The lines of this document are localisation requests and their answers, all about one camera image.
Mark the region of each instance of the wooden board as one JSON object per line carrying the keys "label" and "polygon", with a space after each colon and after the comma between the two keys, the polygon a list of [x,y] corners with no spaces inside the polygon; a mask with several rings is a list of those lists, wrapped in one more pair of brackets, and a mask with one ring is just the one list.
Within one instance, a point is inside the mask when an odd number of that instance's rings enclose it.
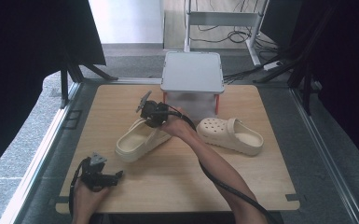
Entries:
{"label": "wooden board", "polygon": [[[286,195],[296,192],[257,88],[246,85],[225,88],[220,95],[218,117],[242,120],[264,137],[265,145],[255,157],[213,148],[239,171],[266,209],[298,209],[299,201],[286,200]],[[149,100],[162,101],[159,85],[104,85],[99,88],[60,196],[69,195],[76,167],[96,151],[107,158],[104,174],[125,172],[98,212],[229,211],[226,201],[200,169],[195,154],[180,139],[171,138],[133,163],[123,162],[115,154],[117,140],[139,117],[135,109],[149,90],[152,91]],[[69,213],[67,203],[57,203],[56,209]]]}

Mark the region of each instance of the cream clog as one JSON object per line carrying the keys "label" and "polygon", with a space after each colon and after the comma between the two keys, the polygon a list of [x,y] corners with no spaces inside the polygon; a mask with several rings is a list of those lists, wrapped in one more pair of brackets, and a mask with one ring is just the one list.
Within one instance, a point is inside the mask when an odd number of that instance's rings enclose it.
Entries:
{"label": "cream clog", "polygon": [[137,161],[170,138],[164,131],[147,126],[145,119],[138,119],[129,131],[118,139],[115,151],[123,161]]}
{"label": "cream clog", "polygon": [[261,151],[263,137],[247,128],[239,119],[203,119],[197,133],[207,144],[225,147],[254,156]]}

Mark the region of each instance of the shoe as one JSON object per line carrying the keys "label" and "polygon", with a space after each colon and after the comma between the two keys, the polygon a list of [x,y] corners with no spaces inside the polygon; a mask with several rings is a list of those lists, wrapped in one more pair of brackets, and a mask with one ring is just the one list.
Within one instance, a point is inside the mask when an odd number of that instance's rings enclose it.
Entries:
{"label": "shoe", "polygon": [[249,156],[257,155],[264,144],[263,137],[247,128],[239,119],[203,119],[197,126],[197,133],[207,144]]}
{"label": "shoe", "polygon": [[170,138],[164,131],[147,126],[145,119],[138,119],[129,131],[118,139],[115,151],[123,161],[133,162]]}

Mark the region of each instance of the human arm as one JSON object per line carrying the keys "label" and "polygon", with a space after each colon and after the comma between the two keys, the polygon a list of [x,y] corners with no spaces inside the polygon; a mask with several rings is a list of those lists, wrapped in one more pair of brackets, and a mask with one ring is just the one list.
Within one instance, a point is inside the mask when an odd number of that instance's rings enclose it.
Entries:
{"label": "human arm", "polygon": [[[184,120],[169,116],[167,122],[161,126],[161,130],[172,136],[179,137],[188,144],[197,155],[200,163],[211,175],[256,201],[254,193],[249,189],[241,175],[218,153],[205,144]],[[261,212],[251,204],[217,185],[216,187],[228,202],[237,224],[267,223]]]}
{"label": "human arm", "polygon": [[105,187],[98,192],[90,190],[83,181],[75,183],[74,214],[72,224],[88,224],[92,214],[109,194],[110,188]]}

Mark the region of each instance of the wrist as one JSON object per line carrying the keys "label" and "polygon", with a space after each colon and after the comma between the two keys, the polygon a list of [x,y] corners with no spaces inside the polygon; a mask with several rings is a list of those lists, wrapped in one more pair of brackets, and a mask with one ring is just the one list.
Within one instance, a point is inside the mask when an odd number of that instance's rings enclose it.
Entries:
{"label": "wrist", "polygon": [[72,219],[72,224],[89,224],[90,216],[87,215],[79,215],[74,216]]}
{"label": "wrist", "polygon": [[189,125],[186,125],[185,128],[181,129],[181,132],[178,134],[178,137],[182,139],[182,141],[188,143],[195,138],[198,138],[198,134],[194,131]]}

